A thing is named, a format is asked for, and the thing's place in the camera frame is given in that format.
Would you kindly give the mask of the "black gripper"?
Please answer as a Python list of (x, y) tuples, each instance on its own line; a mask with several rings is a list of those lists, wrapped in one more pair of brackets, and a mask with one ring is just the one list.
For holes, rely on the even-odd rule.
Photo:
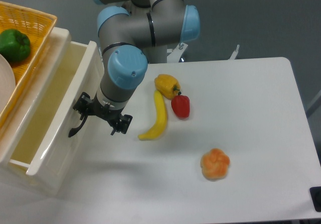
[(109, 123), (113, 128), (111, 135), (115, 133), (126, 134), (129, 125), (132, 121), (131, 115), (122, 115), (121, 109), (112, 109), (110, 105), (101, 105), (99, 101), (92, 102), (90, 95), (82, 92), (76, 103), (73, 105), (73, 110), (80, 114), (80, 120), (84, 120), (85, 116), (94, 115)]

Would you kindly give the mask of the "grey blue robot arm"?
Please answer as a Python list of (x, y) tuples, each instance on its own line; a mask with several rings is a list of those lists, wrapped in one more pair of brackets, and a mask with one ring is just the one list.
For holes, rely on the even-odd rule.
[(125, 134), (132, 117), (122, 110), (147, 70), (143, 49), (198, 38), (200, 17), (184, 0), (94, 1), (105, 5), (97, 17), (104, 74), (95, 96), (82, 93), (73, 108), (82, 124), (96, 116)]

